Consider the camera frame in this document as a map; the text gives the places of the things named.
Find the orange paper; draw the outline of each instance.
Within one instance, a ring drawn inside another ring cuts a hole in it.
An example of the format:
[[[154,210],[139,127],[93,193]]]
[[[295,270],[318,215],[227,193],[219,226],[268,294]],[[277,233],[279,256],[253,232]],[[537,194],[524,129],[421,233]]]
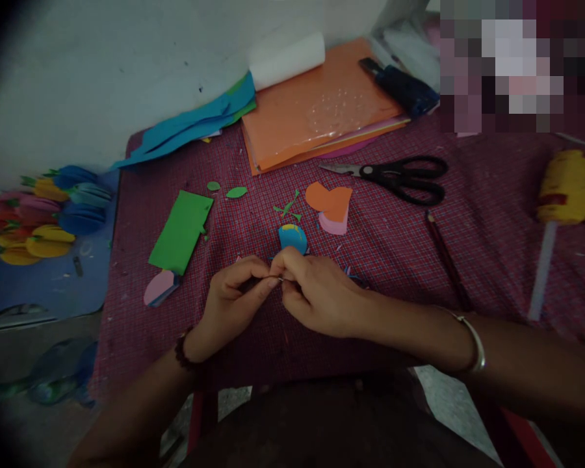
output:
[[[371,56],[368,41],[359,38],[327,51],[323,65],[258,92],[257,108],[242,117],[252,167],[265,171],[404,114],[359,66],[359,60]]]
[[[395,123],[392,123],[386,127],[382,127],[382,128],[377,129],[377,130],[374,130],[373,132],[370,132],[370,133],[363,133],[360,135],[353,136],[352,138],[346,138],[346,139],[342,139],[342,140],[340,140],[338,138],[338,141],[329,142],[327,144],[321,145],[318,148],[314,148],[314,149],[311,149],[310,151],[306,151],[305,153],[301,153],[295,157],[288,159],[287,161],[281,162],[279,164],[276,164],[275,166],[271,166],[270,168],[266,168],[266,169],[261,169],[261,168],[256,167],[254,153],[252,151],[252,146],[250,144],[249,136],[247,135],[247,130],[245,130],[245,127],[242,128],[242,135],[245,139],[245,149],[247,152],[247,157],[249,158],[249,165],[250,165],[250,168],[252,170],[252,175],[257,176],[258,174],[262,174],[265,172],[271,172],[275,169],[280,169],[280,168],[283,168],[286,166],[290,166],[291,164],[302,163],[304,161],[307,161],[308,159],[312,159],[312,158],[317,157],[317,156],[323,156],[324,154],[330,153],[332,151],[340,150],[342,148],[346,148],[347,146],[351,146],[351,145],[354,145],[356,143],[366,141],[370,138],[379,137],[380,135],[384,135],[385,133],[388,133],[392,130],[397,130],[397,129],[405,127],[405,125],[409,121],[410,120],[408,118],[406,118],[403,120],[399,120]]]
[[[319,182],[314,182],[305,190],[305,200],[317,211],[322,211],[324,216],[334,222],[343,222],[353,189],[336,187],[327,190]]]

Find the black scissors handle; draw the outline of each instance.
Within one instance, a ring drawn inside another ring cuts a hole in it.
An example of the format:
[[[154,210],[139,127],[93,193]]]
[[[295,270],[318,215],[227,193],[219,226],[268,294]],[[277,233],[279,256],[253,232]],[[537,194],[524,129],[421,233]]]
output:
[[[416,162],[432,163],[434,169],[407,168],[406,166]],[[362,179],[375,182],[390,190],[401,200],[414,205],[435,206],[444,200],[444,189],[433,182],[419,179],[437,179],[448,172],[449,165],[443,159],[434,156],[414,156],[388,164],[376,164],[362,166],[359,174]],[[427,192],[431,196],[425,200],[414,198],[407,194],[403,188]]]

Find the silver bangle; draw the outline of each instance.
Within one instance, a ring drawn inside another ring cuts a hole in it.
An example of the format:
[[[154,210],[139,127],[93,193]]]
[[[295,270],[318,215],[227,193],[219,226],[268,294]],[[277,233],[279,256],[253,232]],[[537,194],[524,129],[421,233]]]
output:
[[[436,306],[438,309],[442,309],[443,311],[446,311],[448,313],[450,313],[453,317],[455,317],[455,319],[466,325],[466,328],[468,328],[468,330],[470,331],[471,335],[473,336],[474,339],[474,345],[476,346],[476,361],[474,362],[473,366],[470,369],[464,370],[462,372],[468,372],[468,373],[476,373],[476,372],[480,372],[483,370],[483,368],[486,366],[486,352],[483,349],[483,343],[481,343],[481,338],[479,338],[479,334],[476,332],[475,327],[473,327],[470,322],[468,321],[468,319],[466,317],[464,317],[463,315],[457,315],[455,313],[453,313],[452,311],[448,310],[445,307],[441,307],[440,305]]]

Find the scissors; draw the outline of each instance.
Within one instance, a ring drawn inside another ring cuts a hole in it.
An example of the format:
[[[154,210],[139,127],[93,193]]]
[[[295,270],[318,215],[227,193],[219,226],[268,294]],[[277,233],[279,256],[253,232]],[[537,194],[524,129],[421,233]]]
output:
[[[433,169],[408,168],[412,163],[431,163]],[[435,206],[444,200],[444,189],[433,182],[420,179],[437,179],[449,170],[444,159],[435,156],[413,156],[387,164],[356,166],[354,164],[322,164],[319,166],[338,174],[350,174],[364,180],[375,182],[390,190],[394,195],[408,203],[422,206]],[[403,188],[426,192],[427,198],[415,198],[407,194]]]

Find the white paper roll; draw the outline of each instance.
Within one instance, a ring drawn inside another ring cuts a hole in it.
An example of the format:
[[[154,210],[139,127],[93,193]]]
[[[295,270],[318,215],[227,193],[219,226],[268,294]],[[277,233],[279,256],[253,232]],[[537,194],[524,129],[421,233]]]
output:
[[[267,58],[250,62],[256,91],[276,85],[289,78],[312,70],[325,62],[325,41],[319,32],[299,42],[273,51]]]

